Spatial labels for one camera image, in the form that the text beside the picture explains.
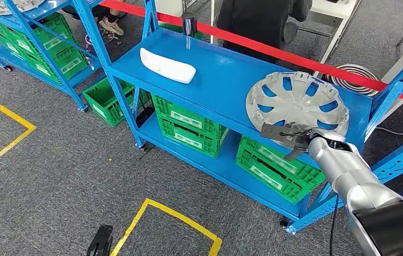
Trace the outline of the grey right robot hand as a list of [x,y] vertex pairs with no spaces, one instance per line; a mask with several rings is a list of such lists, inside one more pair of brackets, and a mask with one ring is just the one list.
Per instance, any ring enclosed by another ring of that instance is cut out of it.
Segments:
[[292,151],[284,157],[285,160],[292,161],[307,152],[311,131],[312,129],[292,131],[289,127],[264,123],[261,127],[260,136],[276,141],[281,145],[292,149]]

